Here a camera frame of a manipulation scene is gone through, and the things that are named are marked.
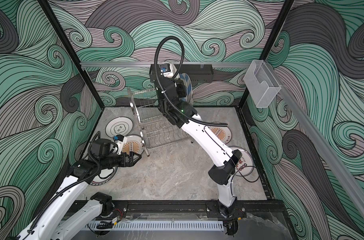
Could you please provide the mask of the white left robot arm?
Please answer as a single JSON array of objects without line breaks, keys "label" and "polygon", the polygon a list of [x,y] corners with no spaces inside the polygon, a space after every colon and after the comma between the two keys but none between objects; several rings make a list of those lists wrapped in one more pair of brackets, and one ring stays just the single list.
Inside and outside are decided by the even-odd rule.
[{"label": "white left robot arm", "polygon": [[92,219],[109,216],[113,211],[112,197],[96,193],[75,214],[61,222],[78,196],[86,189],[101,170],[113,167],[132,167],[142,156],[129,152],[116,154],[88,154],[86,159],[77,161],[64,178],[53,197],[36,215],[36,218],[17,236],[16,240],[70,240]]}]

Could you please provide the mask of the blue white striped plate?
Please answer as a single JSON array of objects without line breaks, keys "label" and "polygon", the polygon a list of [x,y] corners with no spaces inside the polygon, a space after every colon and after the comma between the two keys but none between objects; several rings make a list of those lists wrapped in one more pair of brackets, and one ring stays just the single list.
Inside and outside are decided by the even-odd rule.
[{"label": "blue white striped plate", "polygon": [[186,79],[185,79],[185,74],[186,73],[183,73],[183,74],[179,74],[180,76],[180,80],[182,81],[183,85],[184,85],[184,89],[185,89],[185,92],[186,92],[186,96],[185,97],[180,97],[180,99],[182,99],[183,101],[187,102],[186,101],[186,97],[187,97],[187,83],[186,83]]},{"label": "blue white striped plate", "polygon": [[190,77],[188,76],[188,74],[185,74],[185,79],[186,79],[186,83],[187,83],[187,97],[186,97],[186,101],[192,105],[193,103],[193,91],[192,91],[192,82]]}]

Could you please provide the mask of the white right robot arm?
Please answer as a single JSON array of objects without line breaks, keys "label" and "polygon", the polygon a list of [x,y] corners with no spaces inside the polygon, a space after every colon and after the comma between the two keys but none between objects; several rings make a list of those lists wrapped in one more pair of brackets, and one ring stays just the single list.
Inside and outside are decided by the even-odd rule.
[{"label": "white right robot arm", "polygon": [[231,178],[235,167],[242,157],[239,150],[232,150],[224,144],[209,128],[221,127],[222,123],[204,122],[197,110],[182,97],[186,87],[181,81],[168,78],[151,77],[158,98],[158,109],[174,126],[189,134],[209,155],[213,166],[208,171],[210,178],[217,184],[219,211],[229,218],[234,214],[237,197],[232,193]]}]

